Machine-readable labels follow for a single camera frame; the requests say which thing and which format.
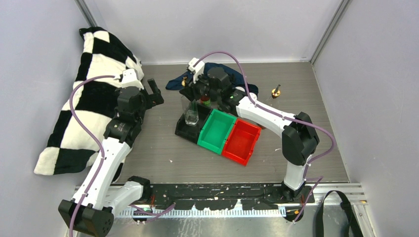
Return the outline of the sauce bottle yellow cap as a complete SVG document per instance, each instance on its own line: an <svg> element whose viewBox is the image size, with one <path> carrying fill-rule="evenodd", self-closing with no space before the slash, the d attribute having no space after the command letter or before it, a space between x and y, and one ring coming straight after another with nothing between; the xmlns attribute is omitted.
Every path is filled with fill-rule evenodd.
<svg viewBox="0 0 419 237"><path fill-rule="evenodd" d="M202 105L206 106L206 107L211 107L211 99L208 96L201 96L200 97L200 102Z"/></svg>

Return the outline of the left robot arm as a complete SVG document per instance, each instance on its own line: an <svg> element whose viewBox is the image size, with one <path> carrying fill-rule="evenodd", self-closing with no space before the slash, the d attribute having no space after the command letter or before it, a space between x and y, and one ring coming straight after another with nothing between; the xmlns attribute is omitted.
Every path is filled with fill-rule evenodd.
<svg viewBox="0 0 419 237"><path fill-rule="evenodd" d="M163 104L161 90L154 79L147 82L152 89L149 94L138 79L121 79L118 90L116 116L107 124L104 139L99 139L82 123L74 108L74 95L85 84L94 81L87 79L77 85L69 98L72 116L80 127L99 146L99 153L90 172L71 200L62 200L58 211L68 226L68 235L74 232L93 237L105 237L111 230L116 214L137 201L147 204L151 200L150 180L133 176L111 196L106 196L118 165L129 154L143 124L146 110Z"/></svg>

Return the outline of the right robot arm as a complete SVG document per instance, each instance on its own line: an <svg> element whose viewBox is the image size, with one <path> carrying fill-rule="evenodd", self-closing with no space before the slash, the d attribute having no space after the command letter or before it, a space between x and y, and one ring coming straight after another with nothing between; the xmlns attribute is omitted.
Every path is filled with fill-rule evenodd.
<svg viewBox="0 0 419 237"><path fill-rule="evenodd" d="M189 76L180 94L189 101L206 96L222 112L262 125L281 138L282 154L288 163L281 187L274 196L296 202L305 187L308 163L320 143L310 116L303 112L286 113L258 101L244 85L234 85L235 76L222 67L205 71L201 66L189 66L187 72Z"/></svg>

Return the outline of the clear glass cruet gold spout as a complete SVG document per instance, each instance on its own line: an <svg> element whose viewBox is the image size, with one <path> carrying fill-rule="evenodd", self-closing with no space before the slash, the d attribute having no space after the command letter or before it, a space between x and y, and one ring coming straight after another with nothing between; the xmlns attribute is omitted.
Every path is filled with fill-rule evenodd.
<svg viewBox="0 0 419 237"><path fill-rule="evenodd" d="M181 85L183 88L180 90L180 100L185 123L188 126L196 126L199 121L197 100L193 88L188 84L187 76L182 76Z"/></svg>

